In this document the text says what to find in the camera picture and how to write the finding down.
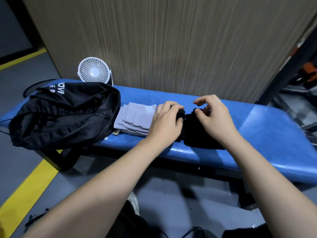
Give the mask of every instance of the white fan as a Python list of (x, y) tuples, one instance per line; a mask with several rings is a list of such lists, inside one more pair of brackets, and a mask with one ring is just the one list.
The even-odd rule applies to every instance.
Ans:
[(111, 78), (111, 70), (101, 59), (95, 57), (85, 58), (78, 66), (78, 76), (83, 82), (103, 82), (108, 83)]

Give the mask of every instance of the forearm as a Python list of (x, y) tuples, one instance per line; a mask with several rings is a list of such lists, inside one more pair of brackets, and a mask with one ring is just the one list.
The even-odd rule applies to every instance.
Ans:
[(141, 141), (136, 147), (68, 196), (25, 237), (102, 237), (161, 148)]
[(315, 237), (317, 207), (240, 135), (224, 142), (274, 237)]

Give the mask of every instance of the drawstring bag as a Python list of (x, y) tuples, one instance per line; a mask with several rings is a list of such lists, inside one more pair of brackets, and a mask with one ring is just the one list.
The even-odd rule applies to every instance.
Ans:
[(87, 147), (113, 132), (121, 98), (100, 82), (39, 88), (10, 121), (12, 144), (30, 150)]

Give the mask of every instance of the left hand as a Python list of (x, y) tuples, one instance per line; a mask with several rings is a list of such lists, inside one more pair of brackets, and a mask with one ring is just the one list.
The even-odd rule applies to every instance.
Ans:
[(160, 104), (154, 113), (146, 140), (162, 149), (170, 146), (182, 131), (183, 119), (176, 121), (176, 114), (180, 109), (184, 109), (184, 106), (173, 101)]

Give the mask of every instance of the clothing tag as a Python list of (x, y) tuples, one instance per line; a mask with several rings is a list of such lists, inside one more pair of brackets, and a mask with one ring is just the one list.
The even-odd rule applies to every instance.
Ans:
[(117, 136), (119, 133), (120, 133), (120, 129), (116, 129), (116, 130), (113, 131), (111, 134)]

